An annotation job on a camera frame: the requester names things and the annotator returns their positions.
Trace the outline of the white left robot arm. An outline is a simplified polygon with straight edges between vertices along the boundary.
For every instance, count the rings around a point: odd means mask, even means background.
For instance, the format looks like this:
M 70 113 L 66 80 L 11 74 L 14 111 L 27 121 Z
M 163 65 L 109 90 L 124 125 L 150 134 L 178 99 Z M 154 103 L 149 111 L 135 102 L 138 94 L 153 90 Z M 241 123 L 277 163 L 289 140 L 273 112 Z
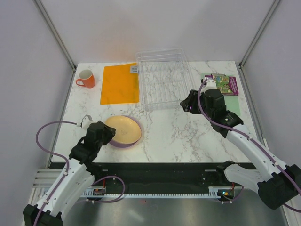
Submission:
M 103 181 L 103 173 L 93 162 L 102 146 L 115 136 L 115 128 L 103 122 L 93 122 L 83 126 L 86 130 L 78 143 L 72 148 L 69 157 L 64 157 L 62 172 L 36 204 L 28 204 L 23 210 L 27 226 L 62 226 L 67 214 L 91 185 Z

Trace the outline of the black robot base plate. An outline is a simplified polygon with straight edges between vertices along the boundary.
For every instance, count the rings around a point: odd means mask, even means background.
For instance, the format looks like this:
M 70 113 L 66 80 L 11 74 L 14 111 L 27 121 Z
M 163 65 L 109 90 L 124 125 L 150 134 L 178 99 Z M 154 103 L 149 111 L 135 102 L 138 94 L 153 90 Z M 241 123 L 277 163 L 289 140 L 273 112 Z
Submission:
M 96 163 L 95 181 L 110 194 L 207 193 L 208 187 L 232 187 L 217 163 Z

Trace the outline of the purple plate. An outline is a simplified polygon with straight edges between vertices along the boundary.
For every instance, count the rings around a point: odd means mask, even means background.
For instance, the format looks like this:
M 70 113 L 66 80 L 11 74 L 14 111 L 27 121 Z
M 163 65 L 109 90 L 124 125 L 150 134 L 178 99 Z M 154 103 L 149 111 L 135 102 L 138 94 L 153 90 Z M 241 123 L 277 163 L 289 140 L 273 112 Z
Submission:
M 134 117 L 132 117 L 132 116 L 129 116 L 129 115 L 125 115 L 125 117 L 128 117 L 128 118 L 132 119 L 133 121 L 135 121 L 135 122 L 139 125 L 140 130 L 141 130 L 141 133 L 143 133 L 143 127 L 142 127 L 141 123 L 140 123 L 136 118 L 134 118 Z M 136 143 L 138 143 L 138 141 L 139 141 L 141 138 L 142 138 L 142 137 L 140 137 L 136 142 L 131 143 L 131 144 L 121 144 L 121 143 L 115 142 L 115 141 L 113 141 L 113 140 L 111 140 L 111 141 L 109 142 L 109 144 L 112 145 L 112 146 L 114 146 L 114 147 L 116 147 L 116 148 L 125 149 L 125 148 L 130 148 L 130 147 L 134 146 Z

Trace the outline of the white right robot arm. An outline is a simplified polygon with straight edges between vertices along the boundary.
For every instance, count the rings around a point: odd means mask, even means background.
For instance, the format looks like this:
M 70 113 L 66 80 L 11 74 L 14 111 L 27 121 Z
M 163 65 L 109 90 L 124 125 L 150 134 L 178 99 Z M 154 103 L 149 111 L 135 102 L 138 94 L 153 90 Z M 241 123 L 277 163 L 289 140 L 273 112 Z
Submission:
M 225 162 L 215 174 L 216 182 L 234 182 L 257 193 L 263 203 L 275 210 L 301 193 L 301 170 L 288 166 L 267 150 L 251 133 L 242 119 L 227 110 L 224 96 L 218 89 L 203 93 L 191 90 L 180 103 L 185 112 L 203 115 L 213 129 L 233 143 L 256 167 L 248 170 L 231 161 Z

